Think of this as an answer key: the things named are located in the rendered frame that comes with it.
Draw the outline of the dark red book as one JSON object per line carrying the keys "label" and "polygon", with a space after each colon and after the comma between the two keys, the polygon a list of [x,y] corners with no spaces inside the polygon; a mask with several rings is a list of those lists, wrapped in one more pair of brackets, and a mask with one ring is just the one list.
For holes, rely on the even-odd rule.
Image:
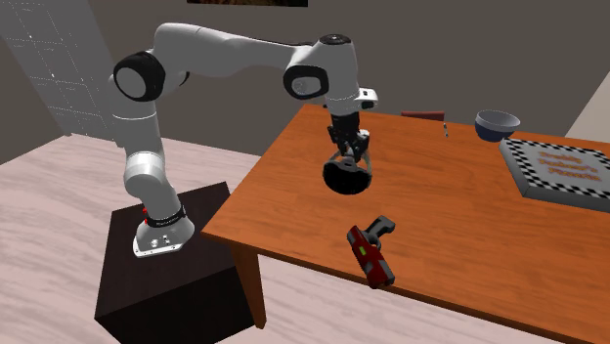
{"label": "dark red book", "polygon": [[402,111],[402,116],[410,118],[428,119],[435,121],[443,121],[445,113],[443,111]]}

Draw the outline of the checkered flat box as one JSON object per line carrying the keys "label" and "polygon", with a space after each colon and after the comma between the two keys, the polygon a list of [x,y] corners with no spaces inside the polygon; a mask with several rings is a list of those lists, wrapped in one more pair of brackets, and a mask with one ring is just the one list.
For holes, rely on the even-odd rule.
{"label": "checkered flat box", "polygon": [[610,158],[601,150],[503,139],[499,150],[522,196],[610,213]]}

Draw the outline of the black round bowl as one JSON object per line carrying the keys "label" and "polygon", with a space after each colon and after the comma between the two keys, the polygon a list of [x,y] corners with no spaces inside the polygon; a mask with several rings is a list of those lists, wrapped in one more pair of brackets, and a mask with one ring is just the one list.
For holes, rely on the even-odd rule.
{"label": "black round bowl", "polygon": [[340,160],[329,160],[323,167],[325,184],[334,192],[353,195],[363,192],[370,186],[372,174],[360,167],[351,156]]}

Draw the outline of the orange wooden table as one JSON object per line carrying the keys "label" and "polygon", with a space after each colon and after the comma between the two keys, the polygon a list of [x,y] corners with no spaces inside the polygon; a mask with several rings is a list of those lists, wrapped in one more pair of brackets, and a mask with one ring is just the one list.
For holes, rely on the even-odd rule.
{"label": "orange wooden table", "polygon": [[610,344],[610,214],[517,190],[499,148],[470,125],[365,112],[372,181],[324,183],[326,109],[304,106],[202,229],[236,251],[354,282],[347,241],[382,215],[391,291],[569,344]]}

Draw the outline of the red and black toy gun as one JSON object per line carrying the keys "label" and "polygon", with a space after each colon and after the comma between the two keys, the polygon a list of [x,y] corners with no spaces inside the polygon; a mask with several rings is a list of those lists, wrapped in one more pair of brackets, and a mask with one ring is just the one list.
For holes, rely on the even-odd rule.
{"label": "red and black toy gun", "polygon": [[392,233],[394,229],[395,223],[380,215],[365,230],[353,226],[347,233],[352,252],[372,289],[391,285],[395,281],[394,274],[381,254],[380,241],[383,235]]}

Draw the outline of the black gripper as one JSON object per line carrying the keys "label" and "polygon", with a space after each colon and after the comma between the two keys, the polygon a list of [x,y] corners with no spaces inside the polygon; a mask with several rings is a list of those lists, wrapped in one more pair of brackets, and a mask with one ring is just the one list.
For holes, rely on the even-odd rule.
{"label": "black gripper", "polygon": [[371,168],[369,143],[370,138],[360,129],[360,114],[353,112],[347,115],[331,116],[331,125],[327,128],[331,141],[336,145],[336,152],[330,157],[330,160],[336,160],[340,156],[344,156],[348,151],[348,145],[351,145],[353,158],[356,163],[361,160],[367,168]]}

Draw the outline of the blue and white bowl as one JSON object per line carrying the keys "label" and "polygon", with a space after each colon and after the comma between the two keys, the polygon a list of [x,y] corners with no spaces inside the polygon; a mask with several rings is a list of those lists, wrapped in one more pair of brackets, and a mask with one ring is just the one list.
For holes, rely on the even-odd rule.
{"label": "blue and white bowl", "polygon": [[510,137],[520,124],[520,119],[513,114],[485,109],[476,114],[474,127],[480,139],[494,143]]}

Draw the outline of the dark robot stand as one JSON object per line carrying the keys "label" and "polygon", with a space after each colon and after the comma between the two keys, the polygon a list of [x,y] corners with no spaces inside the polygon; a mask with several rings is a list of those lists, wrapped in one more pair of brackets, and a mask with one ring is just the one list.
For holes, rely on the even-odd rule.
{"label": "dark robot stand", "polygon": [[119,344],[216,344],[263,327],[229,245],[194,234],[176,252],[138,258],[132,242],[143,219],[136,204],[109,222],[95,319]]}

